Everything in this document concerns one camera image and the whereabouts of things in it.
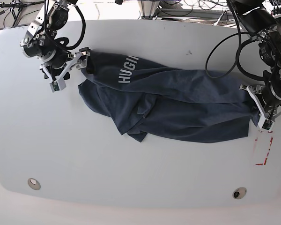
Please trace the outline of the right-side robot arm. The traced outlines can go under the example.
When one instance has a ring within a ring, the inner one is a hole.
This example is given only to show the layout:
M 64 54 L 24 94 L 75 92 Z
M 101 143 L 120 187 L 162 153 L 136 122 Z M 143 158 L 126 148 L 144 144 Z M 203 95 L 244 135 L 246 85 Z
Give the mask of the right-side robot arm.
M 82 30 L 78 41 L 69 46 L 69 39 L 56 37 L 58 30 L 68 21 L 69 6 L 73 6 L 81 17 Z M 70 79 L 73 67 L 87 67 L 90 49 L 85 47 L 76 53 L 86 32 L 86 21 L 75 0 L 46 0 L 35 20 L 29 25 L 20 43 L 23 54 L 28 58 L 41 60 L 41 72 L 50 81 L 52 92 L 63 90 Z

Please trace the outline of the left-side robot arm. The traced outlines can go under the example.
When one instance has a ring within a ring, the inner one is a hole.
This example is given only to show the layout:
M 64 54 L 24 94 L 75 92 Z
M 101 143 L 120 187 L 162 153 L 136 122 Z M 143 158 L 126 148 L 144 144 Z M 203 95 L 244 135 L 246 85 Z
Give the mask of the left-side robot arm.
M 264 86 L 241 86 L 242 90 L 249 93 L 251 98 L 257 104 L 259 109 L 258 126 L 263 130 L 271 131 L 275 119 L 281 115 L 281 111 L 276 113 L 275 110 L 281 106 L 281 33 L 278 29 L 279 18 L 275 18 L 273 14 L 267 12 L 261 0 L 228 0 L 228 8 L 236 22 L 237 29 L 243 28 L 244 33 L 249 35 L 249 39 L 242 42 L 242 32 L 238 31 L 238 49 L 233 68 L 238 70 L 246 77 L 263 81 Z M 81 17 L 82 30 L 81 35 L 76 44 L 68 46 L 68 39 L 61 37 L 55 39 L 58 28 L 56 25 L 60 23 L 64 25 L 67 20 L 67 10 L 64 9 L 62 15 L 55 18 L 57 12 L 64 8 L 64 4 L 73 5 Z M 71 51 L 77 48 L 83 41 L 86 32 L 85 18 L 74 1 L 66 0 L 46 0 L 44 1 L 44 22 L 43 36 L 49 42 L 48 54 L 50 57 L 44 60 L 40 66 L 40 70 L 45 74 L 46 79 L 50 79 L 52 91 L 59 91 L 65 88 L 64 76 L 75 65 L 78 68 L 86 67 L 86 60 L 90 57 L 89 49 L 84 48 L 75 54 Z M 240 64 L 239 58 L 241 51 L 247 45 L 258 41 L 259 56 L 271 68 L 271 72 L 264 71 L 263 76 L 256 76 L 248 73 Z

